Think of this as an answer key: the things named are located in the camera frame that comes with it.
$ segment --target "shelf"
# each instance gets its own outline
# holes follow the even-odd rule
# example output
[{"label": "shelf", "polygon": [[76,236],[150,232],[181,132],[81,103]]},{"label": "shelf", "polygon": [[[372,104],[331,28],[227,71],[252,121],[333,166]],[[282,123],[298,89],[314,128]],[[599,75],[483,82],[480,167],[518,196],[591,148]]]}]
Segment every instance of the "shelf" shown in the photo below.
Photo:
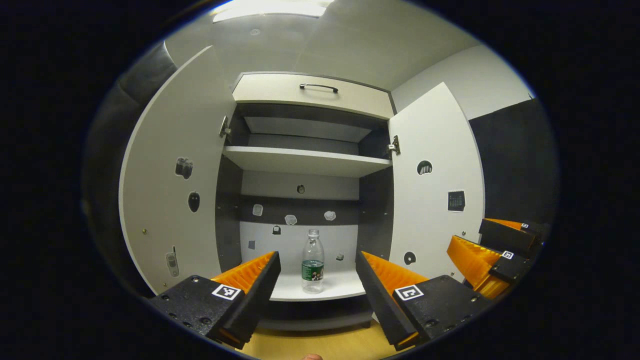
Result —
[{"label": "shelf", "polygon": [[363,177],[391,166],[391,160],[333,152],[225,146],[223,154],[243,170]]},{"label": "shelf", "polygon": [[356,270],[324,275],[323,290],[317,294],[302,291],[300,274],[280,274],[271,293],[272,301],[320,301],[364,295]]}]

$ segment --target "cabinet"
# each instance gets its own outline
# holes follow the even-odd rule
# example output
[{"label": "cabinet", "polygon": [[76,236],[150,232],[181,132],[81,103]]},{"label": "cabinet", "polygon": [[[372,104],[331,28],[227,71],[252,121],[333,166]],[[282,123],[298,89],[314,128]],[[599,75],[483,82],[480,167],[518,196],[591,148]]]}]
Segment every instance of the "cabinet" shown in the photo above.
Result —
[{"label": "cabinet", "polygon": [[[230,92],[219,68],[211,47],[185,63],[127,146],[122,230],[154,293],[272,250],[282,264],[274,302],[363,299],[358,250],[463,281],[446,249],[452,235],[478,242],[484,184],[470,126],[444,83],[395,114],[389,92],[345,79],[246,73]],[[310,228],[325,247],[324,291],[315,295],[300,287]]]}]

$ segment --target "green label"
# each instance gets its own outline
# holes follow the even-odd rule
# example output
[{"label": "green label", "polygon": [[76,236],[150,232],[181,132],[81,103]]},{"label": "green label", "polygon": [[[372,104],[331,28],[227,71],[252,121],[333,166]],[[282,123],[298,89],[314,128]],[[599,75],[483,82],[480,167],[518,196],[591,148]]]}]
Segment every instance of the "green label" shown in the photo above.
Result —
[{"label": "green label", "polygon": [[324,272],[324,265],[320,266],[307,266],[302,264],[302,278],[307,281],[322,280]]}]

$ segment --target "orange gripper pad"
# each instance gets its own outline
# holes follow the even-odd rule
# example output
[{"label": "orange gripper pad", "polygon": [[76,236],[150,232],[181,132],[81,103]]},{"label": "orange gripper pad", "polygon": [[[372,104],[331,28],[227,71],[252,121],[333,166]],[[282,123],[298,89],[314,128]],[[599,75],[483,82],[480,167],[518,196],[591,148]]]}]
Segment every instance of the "orange gripper pad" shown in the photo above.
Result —
[{"label": "orange gripper pad", "polygon": [[381,259],[368,252],[363,251],[362,254],[391,297],[393,297],[395,289],[429,280],[420,274],[416,274],[411,270],[407,270],[400,265]]},{"label": "orange gripper pad", "polygon": [[490,275],[489,270],[500,259],[500,254],[458,236],[452,236],[447,254],[474,291],[493,299],[500,295],[509,283]]},{"label": "orange gripper pad", "polygon": [[497,222],[498,224],[502,224],[504,226],[511,227],[516,230],[522,230],[522,223],[517,221],[509,221],[509,220],[498,220],[494,218],[486,218],[486,220]]},{"label": "orange gripper pad", "polygon": [[255,258],[248,263],[238,265],[233,269],[229,269],[222,274],[214,277],[211,281],[219,282],[220,284],[233,286],[244,290],[244,293],[249,293],[253,283],[260,275],[260,272],[269,263],[271,257],[275,254],[272,251],[268,254],[264,254],[259,258]]}]

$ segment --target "cabinet door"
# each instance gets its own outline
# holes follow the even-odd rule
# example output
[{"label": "cabinet door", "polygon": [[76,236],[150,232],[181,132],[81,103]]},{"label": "cabinet door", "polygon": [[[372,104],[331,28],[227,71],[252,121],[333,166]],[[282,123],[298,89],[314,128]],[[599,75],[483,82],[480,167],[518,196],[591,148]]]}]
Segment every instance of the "cabinet door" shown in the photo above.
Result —
[{"label": "cabinet door", "polygon": [[[181,66],[145,108],[125,152],[118,194],[122,231],[155,294],[189,275],[220,273],[214,219],[225,139],[219,133],[236,103],[219,69],[211,46]],[[178,158],[193,162],[190,176],[176,174]],[[200,198],[195,212],[191,193]],[[173,259],[167,256],[174,247],[178,275],[170,272]]]},{"label": "cabinet door", "polygon": [[[390,140],[396,135],[401,153],[392,155],[390,260],[429,278],[453,272],[462,281],[447,255],[451,236],[477,243],[484,216],[482,166],[469,123],[453,94],[440,83],[389,120]],[[421,161],[428,161],[431,169],[420,168]],[[464,191],[465,207],[450,211],[449,192],[458,191]],[[405,256],[414,262],[407,265]]]}]

